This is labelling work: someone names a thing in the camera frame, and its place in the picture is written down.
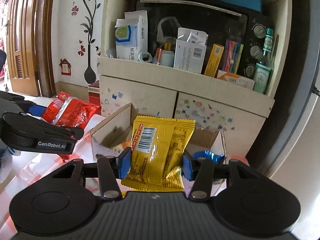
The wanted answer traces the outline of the white small jar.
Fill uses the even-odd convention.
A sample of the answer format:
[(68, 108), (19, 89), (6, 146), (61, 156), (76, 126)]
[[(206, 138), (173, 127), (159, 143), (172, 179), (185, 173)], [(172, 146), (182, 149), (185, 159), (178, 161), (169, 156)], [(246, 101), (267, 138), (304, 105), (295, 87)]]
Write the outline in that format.
[(161, 66), (173, 67), (174, 66), (175, 53), (169, 50), (162, 50), (160, 55), (159, 64)]

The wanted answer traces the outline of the white tape roll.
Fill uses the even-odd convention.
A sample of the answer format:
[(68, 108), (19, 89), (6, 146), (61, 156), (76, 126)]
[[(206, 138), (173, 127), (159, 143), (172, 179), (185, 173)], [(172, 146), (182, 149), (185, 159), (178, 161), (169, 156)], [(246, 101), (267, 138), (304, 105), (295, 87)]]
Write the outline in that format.
[(152, 59), (152, 55), (147, 51), (140, 51), (138, 54), (139, 62), (151, 63)]

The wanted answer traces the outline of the blue foil snack bag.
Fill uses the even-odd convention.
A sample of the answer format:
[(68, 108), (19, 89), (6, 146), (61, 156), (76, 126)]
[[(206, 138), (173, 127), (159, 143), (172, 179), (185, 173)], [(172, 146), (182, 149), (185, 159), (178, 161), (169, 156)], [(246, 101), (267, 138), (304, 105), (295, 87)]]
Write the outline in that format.
[(208, 159), (211, 160), (214, 164), (222, 164), (225, 160), (225, 155), (221, 154), (215, 154), (214, 152), (210, 150), (205, 151), (197, 151), (191, 155), (194, 159)]

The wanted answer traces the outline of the red house wall sticker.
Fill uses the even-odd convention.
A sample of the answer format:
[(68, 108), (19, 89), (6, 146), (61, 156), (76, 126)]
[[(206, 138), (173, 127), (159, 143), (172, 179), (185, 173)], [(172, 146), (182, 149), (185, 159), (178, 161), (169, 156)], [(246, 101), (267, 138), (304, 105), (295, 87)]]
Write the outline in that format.
[(61, 75), (71, 76), (71, 64), (66, 59), (60, 60)]

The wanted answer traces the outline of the coloured pens bundle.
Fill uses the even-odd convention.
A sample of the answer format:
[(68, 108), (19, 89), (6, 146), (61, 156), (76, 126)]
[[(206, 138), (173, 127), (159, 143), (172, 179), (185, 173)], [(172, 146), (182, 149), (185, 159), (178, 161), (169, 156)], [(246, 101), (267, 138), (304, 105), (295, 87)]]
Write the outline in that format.
[(236, 74), (240, 65), (244, 45), (232, 40), (226, 40), (225, 49), (223, 52), (223, 65), (221, 70)]

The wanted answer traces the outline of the red snack bag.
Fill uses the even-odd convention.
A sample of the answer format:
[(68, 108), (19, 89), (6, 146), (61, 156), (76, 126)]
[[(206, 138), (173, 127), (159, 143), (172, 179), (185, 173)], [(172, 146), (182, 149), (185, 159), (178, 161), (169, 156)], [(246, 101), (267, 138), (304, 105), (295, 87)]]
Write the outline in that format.
[[(99, 109), (98, 105), (60, 92), (46, 108), (42, 119), (51, 125), (63, 127), (64, 129), (58, 130), (60, 133), (66, 132), (62, 136), (63, 139), (78, 141), (84, 136), (84, 129), (89, 120)], [(48, 138), (39, 140), (37, 147), (56, 151), (66, 163), (73, 152), (75, 143), (65, 142), (61, 138)]]

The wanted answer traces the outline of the red gift box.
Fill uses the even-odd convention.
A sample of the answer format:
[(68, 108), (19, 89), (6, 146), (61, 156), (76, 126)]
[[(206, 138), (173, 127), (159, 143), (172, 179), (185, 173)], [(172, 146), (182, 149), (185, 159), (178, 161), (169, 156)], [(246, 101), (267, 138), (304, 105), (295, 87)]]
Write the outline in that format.
[(89, 102), (95, 105), (98, 105), (99, 108), (96, 111), (96, 114), (101, 114), (101, 102), (100, 102), (100, 86), (99, 80), (88, 86), (88, 98)]

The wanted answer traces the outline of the black toaster oven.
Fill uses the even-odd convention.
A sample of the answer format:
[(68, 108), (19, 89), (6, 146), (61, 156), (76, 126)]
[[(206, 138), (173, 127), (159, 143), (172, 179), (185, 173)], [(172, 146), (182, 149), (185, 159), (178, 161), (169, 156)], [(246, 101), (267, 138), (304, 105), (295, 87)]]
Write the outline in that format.
[(183, 0), (138, 0), (137, 10), (147, 10), (150, 29), (161, 19), (175, 17), (181, 27), (208, 34), (207, 48), (219, 44), (228, 49), (231, 41), (243, 45), (235, 74), (252, 78), (257, 61), (262, 57), (267, 28), (272, 27), (266, 16), (254, 10), (224, 2)]

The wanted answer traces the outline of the black vase flower wall sticker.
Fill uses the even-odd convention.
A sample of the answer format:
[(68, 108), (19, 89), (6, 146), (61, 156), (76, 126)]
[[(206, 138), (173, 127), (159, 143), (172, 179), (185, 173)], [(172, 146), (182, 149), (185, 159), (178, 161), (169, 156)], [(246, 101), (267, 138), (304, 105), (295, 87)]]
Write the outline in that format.
[(94, 20), (97, 11), (101, 7), (101, 3), (97, 0), (81, 0), (85, 9), (85, 22), (80, 24), (83, 33), (86, 35), (84, 40), (79, 40), (79, 49), (77, 54), (79, 57), (86, 57), (86, 68), (83, 73), (84, 80), (88, 85), (97, 81), (97, 75), (92, 67), (92, 46), (95, 45), (96, 38), (94, 36)]

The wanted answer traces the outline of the cream wooden cabinet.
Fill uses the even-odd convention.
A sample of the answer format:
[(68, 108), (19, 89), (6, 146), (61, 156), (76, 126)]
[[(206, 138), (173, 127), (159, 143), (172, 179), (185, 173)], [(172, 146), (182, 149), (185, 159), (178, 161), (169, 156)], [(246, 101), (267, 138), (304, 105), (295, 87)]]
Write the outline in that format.
[(292, 0), (108, 0), (101, 113), (193, 119), (245, 156), (274, 105)]

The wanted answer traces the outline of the brown wooden door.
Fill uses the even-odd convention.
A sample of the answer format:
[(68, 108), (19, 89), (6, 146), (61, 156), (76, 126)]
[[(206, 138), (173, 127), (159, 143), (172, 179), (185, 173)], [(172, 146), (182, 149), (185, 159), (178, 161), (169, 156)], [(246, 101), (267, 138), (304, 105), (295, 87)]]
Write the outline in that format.
[(56, 94), (52, 64), (53, 0), (9, 0), (7, 60), (14, 92)]

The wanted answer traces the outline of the pink checkered tablecloth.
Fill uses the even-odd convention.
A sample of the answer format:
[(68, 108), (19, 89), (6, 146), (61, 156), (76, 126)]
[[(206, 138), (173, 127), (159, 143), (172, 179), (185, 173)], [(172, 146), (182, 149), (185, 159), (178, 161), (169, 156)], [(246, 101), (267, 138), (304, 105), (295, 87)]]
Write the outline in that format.
[[(100, 115), (91, 118), (84, 137), (78, 141), (73, 154), (69, 156), (70, 160), (82, 158), (86, 163), (93, 162), (90, 130), (102, 120), (104, 117)], [(12, 198), (62, 165), (62, 159), (56, 154), (22, 152), (19, 156), (13, 156), (12, 170), (7, 180), (1, 184), (1, 239), (11, 239), (17, 232), (9, 215)]]

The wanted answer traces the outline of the yellow narrow box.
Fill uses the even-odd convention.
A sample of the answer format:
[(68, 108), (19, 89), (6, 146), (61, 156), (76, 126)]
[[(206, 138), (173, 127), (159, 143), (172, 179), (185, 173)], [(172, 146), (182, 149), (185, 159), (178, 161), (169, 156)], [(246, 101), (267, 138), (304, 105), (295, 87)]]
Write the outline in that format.
[(206, 69), (204, 71), (205, 76), (215, 77), (220, 64), (220, 60), (223, 55), (223, 51), (224, 51), (224, 46), (221, 46), (219, 44), (213, 45)]

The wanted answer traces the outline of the white refrigerator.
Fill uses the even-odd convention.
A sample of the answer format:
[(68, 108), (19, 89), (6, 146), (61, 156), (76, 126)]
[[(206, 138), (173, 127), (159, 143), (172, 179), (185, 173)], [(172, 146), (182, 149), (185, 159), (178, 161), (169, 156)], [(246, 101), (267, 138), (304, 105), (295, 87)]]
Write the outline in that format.
[(274, 99), (246, 158), (298, 198), (293, 234), (319, 239), (319, 0), (292, 0), (289, 47)]

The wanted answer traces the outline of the orange white medicine box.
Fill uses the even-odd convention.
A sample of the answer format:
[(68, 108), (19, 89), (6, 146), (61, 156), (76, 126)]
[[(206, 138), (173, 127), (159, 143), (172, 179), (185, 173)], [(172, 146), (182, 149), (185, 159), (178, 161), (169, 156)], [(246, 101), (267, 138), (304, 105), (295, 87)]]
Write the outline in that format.
[(253, 89), (255, 81), (237, 74), (233, 74), (230, 72), (224, 72), (222, 70), (218, 70), (217, 79), (223, 80), (226, 82), (233, 83), (235, 85), (248, 88), (250, 90)]

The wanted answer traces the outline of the open white carton box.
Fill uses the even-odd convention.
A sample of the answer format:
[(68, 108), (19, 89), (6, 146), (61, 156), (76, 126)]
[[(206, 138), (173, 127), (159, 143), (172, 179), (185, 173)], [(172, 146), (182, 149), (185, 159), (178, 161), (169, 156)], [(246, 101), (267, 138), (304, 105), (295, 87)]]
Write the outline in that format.
[(208, 35), (204, 31), (178, 28), (174, 68), (201, 74)]

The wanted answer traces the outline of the yellow snack packet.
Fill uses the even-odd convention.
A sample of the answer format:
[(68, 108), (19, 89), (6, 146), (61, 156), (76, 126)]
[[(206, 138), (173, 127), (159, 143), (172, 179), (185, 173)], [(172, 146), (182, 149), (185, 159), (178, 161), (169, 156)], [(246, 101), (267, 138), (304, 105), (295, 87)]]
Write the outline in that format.
[(194, 131), (195, 120), (137, 116), (131, 166), (121, 184), (137, 191), (182, 192), (183, 154)]

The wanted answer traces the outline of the green glass bottle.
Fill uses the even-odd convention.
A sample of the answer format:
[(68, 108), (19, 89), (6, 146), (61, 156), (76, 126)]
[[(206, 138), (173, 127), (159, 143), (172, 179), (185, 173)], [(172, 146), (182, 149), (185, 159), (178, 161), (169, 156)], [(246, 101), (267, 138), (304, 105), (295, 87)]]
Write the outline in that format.
[(253, 80), (255, 81), (253, 90), (255, 92), (264, 94), (268, 79), (271, 73), (271, 56), (272, 56), (272, 45), (273, 45), (273, 29), (267, 28), (264, 46), (263, 46), (263, 55), (257, 61), (255, 66), (255, 72)]

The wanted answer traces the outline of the white cardboard milk box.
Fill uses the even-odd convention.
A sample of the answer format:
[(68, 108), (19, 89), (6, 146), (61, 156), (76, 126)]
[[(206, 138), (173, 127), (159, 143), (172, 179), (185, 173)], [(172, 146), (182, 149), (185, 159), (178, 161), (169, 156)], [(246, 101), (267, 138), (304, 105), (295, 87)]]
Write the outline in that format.
[[(133, 121), (137, 115), (138, 112), (133, 104), (127, 103), (90, 130), (93, 160), (120, 155), (120, 152), (113, 147), (131, 138)], [(215, 155), (226, 157), (227, 148), (223, 130), (195, 129), (186, 150), (191, 154), (211, 150)]]

